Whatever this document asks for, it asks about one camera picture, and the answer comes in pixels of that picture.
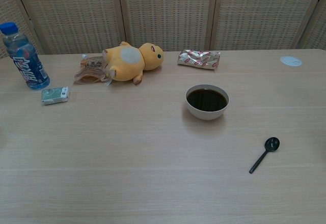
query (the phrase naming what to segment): spoon handle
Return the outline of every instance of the spoon handle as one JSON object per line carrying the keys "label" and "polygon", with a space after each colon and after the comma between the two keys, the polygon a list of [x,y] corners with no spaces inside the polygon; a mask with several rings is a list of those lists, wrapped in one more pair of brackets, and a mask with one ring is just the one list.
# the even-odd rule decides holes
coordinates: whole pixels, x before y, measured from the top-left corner
{"label": "spoon handle", "polygon": [[260,157],[259,159],[256,161],[256,163],[253,165],[253,167],[251,167],[249,173],[252,174],[255,169],[257,168],[257,166],[259,166],[260,162],[263,160],[263,158],[266,156],[266,154],[268,153],[268,151],[266,150]]}

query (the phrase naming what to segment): silver snack wrapper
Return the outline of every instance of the silver snack wrapper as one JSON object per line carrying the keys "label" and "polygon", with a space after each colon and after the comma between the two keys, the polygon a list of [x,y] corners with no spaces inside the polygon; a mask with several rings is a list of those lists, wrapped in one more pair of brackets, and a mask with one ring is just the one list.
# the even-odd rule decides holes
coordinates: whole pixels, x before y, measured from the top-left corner
{"label": "silver snack wrapper", "polygon": [[215,70],[219,66],[220,52],[184,50],[178,57],[178,65]]}

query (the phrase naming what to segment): small box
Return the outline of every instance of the small box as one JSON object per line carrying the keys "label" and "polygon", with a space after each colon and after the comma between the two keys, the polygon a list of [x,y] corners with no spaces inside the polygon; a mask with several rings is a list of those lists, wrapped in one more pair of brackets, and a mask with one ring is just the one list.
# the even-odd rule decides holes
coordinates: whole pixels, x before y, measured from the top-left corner
{"label": "small box", "polygon": [[69,94],[69,87],[43,89],[41,100],[44,105],[67,102]]}

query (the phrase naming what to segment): white bowl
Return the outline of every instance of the white bowl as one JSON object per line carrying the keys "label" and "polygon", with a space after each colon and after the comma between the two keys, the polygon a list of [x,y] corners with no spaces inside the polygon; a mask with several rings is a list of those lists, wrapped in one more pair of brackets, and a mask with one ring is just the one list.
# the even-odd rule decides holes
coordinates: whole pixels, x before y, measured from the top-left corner
{"label": "white bowl", "polygon": [[[191,104],[188,103],[187,96],[191,92],[198,90],[198,89],[211,89],[211,90],[214,90],[214,91],[220,93],[226,99],[226,102],[227,102],[226,106],[224,108],[222,108],[220,110],[216,110],[216,111],[203,111],[203,110],[193,107]],[[229,98],[228,94],[222,88],[219,88],[214,85],[209,85],[209,84],[200,84],[200,85],[195,85],[188,89],[188,91],[185,93],[185,101],[187,103],[187,108],[189,109],[190,113],[193,114],[193,116],[195,116],[201,120],[209,121],[209,120],[214,120],[214,119],[220,117],[224,113],[226,108],[229,106],[230,98]]]}

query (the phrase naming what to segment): bottle label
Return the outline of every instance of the bottle label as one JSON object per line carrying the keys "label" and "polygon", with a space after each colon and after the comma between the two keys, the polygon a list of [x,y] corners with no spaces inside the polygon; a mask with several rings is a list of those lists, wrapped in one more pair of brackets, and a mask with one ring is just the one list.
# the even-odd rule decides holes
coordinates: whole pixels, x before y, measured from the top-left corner
{"label": "bottle label", "polygon": [[28,60],[24,57],[12,57],[12,59],[29,86],[41,84],[47,79],[47,74],[37,54]]}

